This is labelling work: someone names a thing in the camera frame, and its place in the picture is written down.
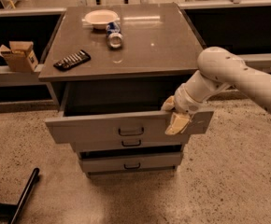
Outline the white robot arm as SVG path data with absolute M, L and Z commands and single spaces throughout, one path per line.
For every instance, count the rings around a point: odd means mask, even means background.
M 184 224 L 271 224 L 271 75 L 221 48 L 205 49 L 198 69 L 163 105 L 169 134 L 215 108 L 205 135 L 186 148 L 178 208 Z

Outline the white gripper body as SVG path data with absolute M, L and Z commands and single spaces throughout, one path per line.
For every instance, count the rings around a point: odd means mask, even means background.
M 179 113 L 197 113 L 206 103 L 207 89 L 204 85 L 181 84 L 175 91 L 174 104 Z

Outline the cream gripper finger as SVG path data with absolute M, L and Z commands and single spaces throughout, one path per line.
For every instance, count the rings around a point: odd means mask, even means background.
M 192 117 L 186 113 L 173 112 L 170 123 L 165 130 L 167 135 L 176 135 L 184 133 L 188 125 L 191 123 Z
M 175 108 L 175 99 L 174 96 L 169 96 L 163 103 L 161 109 L 163 111 L 172 111 Z

